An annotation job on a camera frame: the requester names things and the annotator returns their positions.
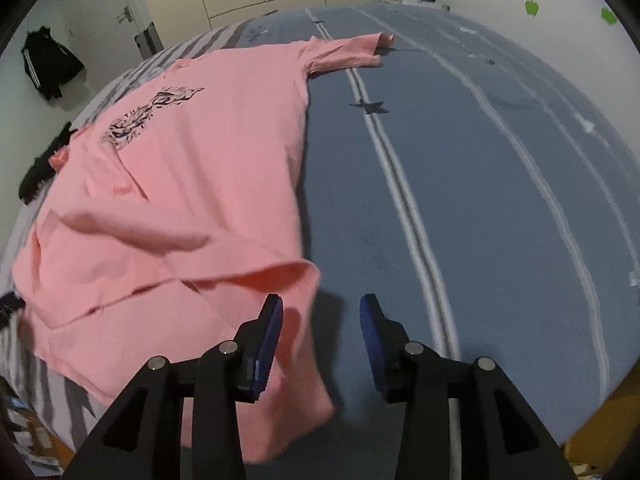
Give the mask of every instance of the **door handle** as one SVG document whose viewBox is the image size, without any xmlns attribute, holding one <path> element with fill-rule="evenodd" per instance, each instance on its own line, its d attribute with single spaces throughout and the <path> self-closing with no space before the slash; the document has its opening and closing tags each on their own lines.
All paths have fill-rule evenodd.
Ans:
<svg viewBox="0 0 640 480">
<path fill-rule="evenodd" d="M 119 14 L 116 19 L 118 20 L 118 23 L 122 23 L 124 22 L 124 20 L 127 20 L 129 23 L 131 23 L 133 21 L 133 14 L 131 13 L 130 7 L 126 6 L 124 8 L 124 12 L 122 14 Z"/>
</svg>

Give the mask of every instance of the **wrinkled fabric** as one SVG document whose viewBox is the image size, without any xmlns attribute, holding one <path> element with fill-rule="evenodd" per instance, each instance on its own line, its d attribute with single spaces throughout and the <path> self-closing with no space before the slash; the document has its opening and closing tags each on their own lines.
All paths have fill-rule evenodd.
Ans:
<svg viewBox="0 0 640 480">
<path fill-rule="evenodd" d="M 266 460 L 328 420 L 310 333 L 319 272 L 302 259 L 294 194 L 306 78 L 375 66 L 391 43 L 312 38 L 179 60 L 75 136 L 14 264 L 34 354 L 110 404 L 150 357 L 200 356 L 275 292 L 284 324 L 267 390 L 238 405 L 243 456 Z"/>
</svg>

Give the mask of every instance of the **white door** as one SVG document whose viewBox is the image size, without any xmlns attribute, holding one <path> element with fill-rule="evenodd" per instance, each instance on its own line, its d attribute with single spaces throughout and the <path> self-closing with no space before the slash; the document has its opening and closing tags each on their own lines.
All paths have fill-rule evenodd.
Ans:
<svg viewBox="0 0 640 480">
<path fill-rule="evenodd" d="M 87 68 L 94 90 L 142 61 L 135 36 L 142 24 L 129 0 L 60 0 L 72 38 L 72 49 Z"/>
</svg>

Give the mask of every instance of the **shirt sleeve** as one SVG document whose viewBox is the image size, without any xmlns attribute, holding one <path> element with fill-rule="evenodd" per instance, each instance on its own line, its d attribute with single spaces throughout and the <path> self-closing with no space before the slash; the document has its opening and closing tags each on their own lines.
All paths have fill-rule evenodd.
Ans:
<svg viewBox="0 0 640 480">
<path fill-rule="evenodd" d="M 306 42 L 300 60 L 307 74 L 356 66 L 377 66 L 380 56 L 374 54 L 376 48 L 391 46 L 393 41 L 393 36 L 382 33 L 345 40 L 318 40 L 312 37 Z"/>
</svg>

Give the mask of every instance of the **t-shirt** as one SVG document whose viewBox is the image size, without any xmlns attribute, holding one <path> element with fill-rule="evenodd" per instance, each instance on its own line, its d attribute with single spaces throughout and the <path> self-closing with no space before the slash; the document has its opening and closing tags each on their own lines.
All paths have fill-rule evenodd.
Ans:
<svg viewBox="0 0 640 480">
<path fill-rule="evenodd" d="M 110 404 L 150 357 L 199 357 L 274 292 L 284 324 L 267 390 L 238 406 L 244 458 L 324 423 L 319 272 L 302 259 L 294 193 L 306 80 L 377 65 L 391 43 L 311 38 L 178 60 L 78 131 L 14 264 L 34 353 Z M 187 414 L 184 442 L 190 427 Z"/>
</svg>

